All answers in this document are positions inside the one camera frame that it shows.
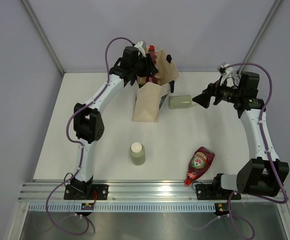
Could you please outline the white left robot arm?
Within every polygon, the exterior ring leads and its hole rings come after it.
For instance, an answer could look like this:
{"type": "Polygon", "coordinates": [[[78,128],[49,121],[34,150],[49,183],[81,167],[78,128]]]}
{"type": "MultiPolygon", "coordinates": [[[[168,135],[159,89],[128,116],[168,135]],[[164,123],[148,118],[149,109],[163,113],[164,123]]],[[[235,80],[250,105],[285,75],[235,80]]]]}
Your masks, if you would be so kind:
{"type": "Polygon", "coordinates": [[[106,82],[84,104],[74,106],[73,129],[78,138],[80,156],[70,186],[81,199],[88,199],[93,192],[94,149],[105,131],[102,112],[113,97],[127,84],[133,85],[137,77],[158,73],[145,42],[139,41],[125,47],[122,57],[109,70],[106,82]]]}

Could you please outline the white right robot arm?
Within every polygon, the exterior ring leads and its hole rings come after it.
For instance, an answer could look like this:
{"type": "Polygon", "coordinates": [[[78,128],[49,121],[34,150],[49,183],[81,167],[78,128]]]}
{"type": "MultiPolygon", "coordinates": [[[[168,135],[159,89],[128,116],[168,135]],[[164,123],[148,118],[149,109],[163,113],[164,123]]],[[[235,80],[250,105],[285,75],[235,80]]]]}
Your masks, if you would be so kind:
{"type": "Polygon", "coordinates": [[[245,71],[241,74],[223,72],[192,101],[207,109],[221,101],[233,104],[246,134],[249,161],[237,174],[219,173],[211,186],[213,196],[224,198],[229,191],[260,197],[276,197],[289,173],[287,162],[274,150],[267,128],[265,102],[257,97],[260,76],[245,71]]]}

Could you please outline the dark red bottle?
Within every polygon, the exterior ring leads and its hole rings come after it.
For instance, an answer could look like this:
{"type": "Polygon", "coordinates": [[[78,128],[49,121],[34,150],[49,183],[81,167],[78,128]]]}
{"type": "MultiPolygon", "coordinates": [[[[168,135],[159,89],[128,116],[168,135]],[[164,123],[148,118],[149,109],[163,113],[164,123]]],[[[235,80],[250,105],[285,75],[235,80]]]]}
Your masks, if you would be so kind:
{"type": "MultiPolygon", "coordinates": [[[[154,45],[150,45],[148,48],[148,53],[150,54],[151,60],[155,66],[156,69],[157,68],[157,54],[155,52],[155,46],[154,45]]],[[[153,83],[158,85],[159,84],[159,75],[158,73],[155,73],[154,75],[148,76],[146,78],[146,82],[147,83],[153,83]]]]}

